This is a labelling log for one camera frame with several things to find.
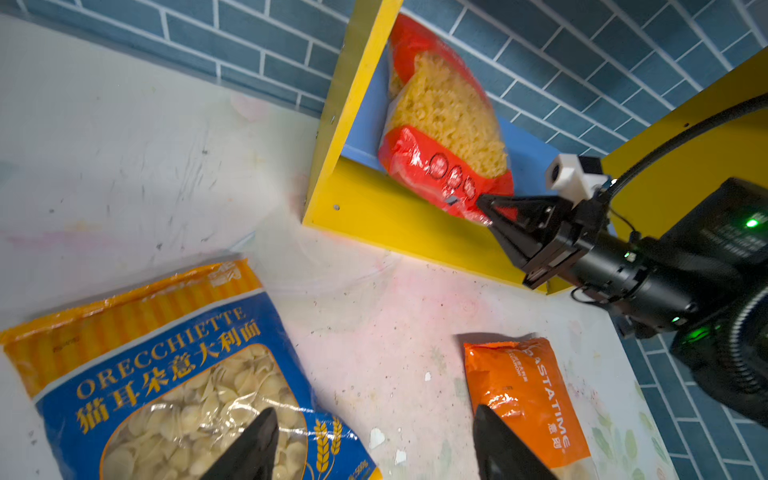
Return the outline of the red fusilli bag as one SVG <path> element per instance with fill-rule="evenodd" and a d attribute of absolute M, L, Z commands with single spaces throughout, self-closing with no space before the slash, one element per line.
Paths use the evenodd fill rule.
<path fill-rule="evenodd" d="M 448 214 L 487 225 L 484 194 L 511 196 L 499 121 L 461 57 L 401 14 L 388 41 L 389 105 L 378 159 L 390 177 Z"/>

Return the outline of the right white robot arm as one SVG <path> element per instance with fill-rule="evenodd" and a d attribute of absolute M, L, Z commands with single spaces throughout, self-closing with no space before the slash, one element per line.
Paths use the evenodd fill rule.
<path fill-rule="evenodd" d="M 767 421 L 767 191 L 730 178 L 660 238 L 607 229 L 613 198 L 677 148 L 764 110 L 765 95 L 687 128 L 579 201 L 481 195 L 477 204 L 523 283 L 560 278 L 641 337 L 673 334 L 671 353 L 712 399 Z"/>

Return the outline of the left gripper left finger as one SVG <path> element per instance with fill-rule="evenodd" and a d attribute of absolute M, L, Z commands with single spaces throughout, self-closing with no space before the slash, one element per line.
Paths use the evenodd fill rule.
<path fill-rule="evenodd" d="M 270 480 L 278 440 L 278 416 L 269 407 L 248 425 L 201 480 Z"/>

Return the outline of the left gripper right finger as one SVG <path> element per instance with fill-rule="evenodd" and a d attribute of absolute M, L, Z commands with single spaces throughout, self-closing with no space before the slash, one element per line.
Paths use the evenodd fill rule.
<path fill-rule="evenodd" d="M 476 409 L 473 441 L 482 480 L 557 479 L 487 405 Z"/>

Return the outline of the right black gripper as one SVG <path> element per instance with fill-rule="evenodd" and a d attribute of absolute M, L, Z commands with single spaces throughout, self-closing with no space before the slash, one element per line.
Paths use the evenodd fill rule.
<path fill-rule="evenodd" d="M 648 259 L 608 232 L 608 208 L 597 201 L 574 206 L 556 195 L 484 194 L 476 206 L 493 222 L 490 232 L 531 289 L 559 278 L 591 300 L 620 300 L 648 280 Z"/>

